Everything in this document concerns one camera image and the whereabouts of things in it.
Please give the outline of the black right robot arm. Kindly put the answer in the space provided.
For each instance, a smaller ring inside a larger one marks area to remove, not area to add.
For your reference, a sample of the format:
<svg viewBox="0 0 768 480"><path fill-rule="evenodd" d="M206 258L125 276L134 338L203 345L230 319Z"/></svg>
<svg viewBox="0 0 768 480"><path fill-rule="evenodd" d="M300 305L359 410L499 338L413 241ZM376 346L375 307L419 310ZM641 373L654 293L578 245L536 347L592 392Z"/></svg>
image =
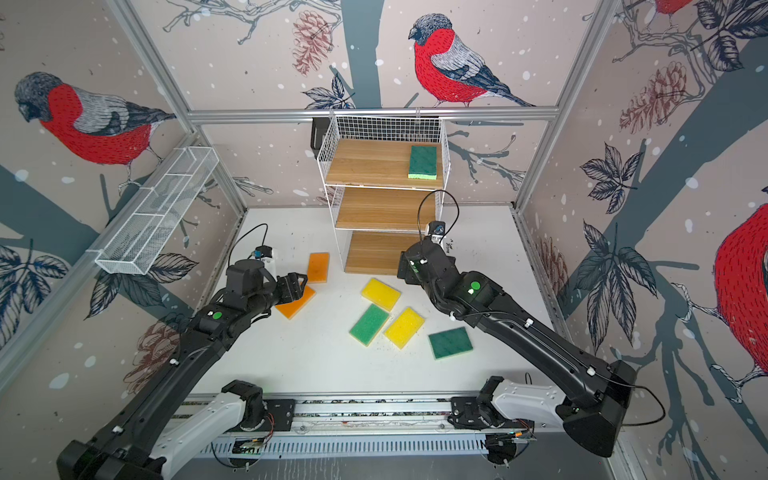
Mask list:
<svg viewBox="0 0 768 480"><path fill-rule="evenodd" d="M401 253L397 276L420 286L439 312L501 341L552 382L527 385L492 376L470 411L450 416L455 427L549 424L594 455L612 455L637 378L629 364L607 363L570 343L486 275L460 272L454 257L429 238Z"/></svg>

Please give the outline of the dark green sponge carried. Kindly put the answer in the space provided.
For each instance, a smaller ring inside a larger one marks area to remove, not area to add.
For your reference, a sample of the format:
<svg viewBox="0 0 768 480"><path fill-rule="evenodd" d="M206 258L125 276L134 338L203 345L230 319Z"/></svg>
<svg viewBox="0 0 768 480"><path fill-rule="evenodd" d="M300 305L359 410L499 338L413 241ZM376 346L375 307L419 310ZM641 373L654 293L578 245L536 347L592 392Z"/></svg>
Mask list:
<svg viewBox="0 0 768 480"><path fill-rule="evenodd" d="M408 178L436 180L438 177L436 146L412 146L409 156Z"/></svg>

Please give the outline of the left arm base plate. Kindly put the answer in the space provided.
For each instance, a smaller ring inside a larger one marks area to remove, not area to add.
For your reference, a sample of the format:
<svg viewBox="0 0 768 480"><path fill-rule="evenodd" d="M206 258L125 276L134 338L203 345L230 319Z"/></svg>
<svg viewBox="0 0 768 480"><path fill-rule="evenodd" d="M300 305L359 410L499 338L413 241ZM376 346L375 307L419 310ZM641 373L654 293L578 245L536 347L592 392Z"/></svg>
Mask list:
<svg viewBox="0 0 768 480"><path fill-rule="evenodd" d="M246 405L244 417L226 430L227 434L290 432L297 402L295 399L266 399L260 407Z"/></svg>

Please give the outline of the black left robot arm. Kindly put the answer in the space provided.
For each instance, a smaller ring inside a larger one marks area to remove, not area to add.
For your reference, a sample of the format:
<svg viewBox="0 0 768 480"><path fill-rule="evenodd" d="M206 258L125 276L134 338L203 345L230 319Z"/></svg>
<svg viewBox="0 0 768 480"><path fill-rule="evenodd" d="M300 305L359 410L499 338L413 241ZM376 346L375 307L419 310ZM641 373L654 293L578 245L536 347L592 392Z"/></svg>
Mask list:
<svg viewBox="0 0 768 480"><path fill-rule="evenodd" d="M204 374L253 323L273 307L302 298L308 277L273 276L260 260L239 260L226 284L200 308L170 358L115 417L86 441L71 441L59 454L62 479L169 479L215 439L203 419L189 420L180 439L159 445L164 428Z"/></svg>

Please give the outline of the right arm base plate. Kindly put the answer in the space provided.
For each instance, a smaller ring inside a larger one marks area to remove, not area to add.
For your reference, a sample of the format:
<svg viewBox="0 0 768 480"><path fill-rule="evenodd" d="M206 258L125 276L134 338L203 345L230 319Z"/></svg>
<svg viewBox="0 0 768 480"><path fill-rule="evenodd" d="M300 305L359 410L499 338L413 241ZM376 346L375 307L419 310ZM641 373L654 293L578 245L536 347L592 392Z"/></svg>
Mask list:
<svg viewBox="0 0 768 480"><path fill-rule="evenodd" d="M498 413L488 402L476 397L452 397L451 410L447 421L455 429L486 430L486 429L517 429L533 430L535 423L528 419L508 419Z"/></svg>

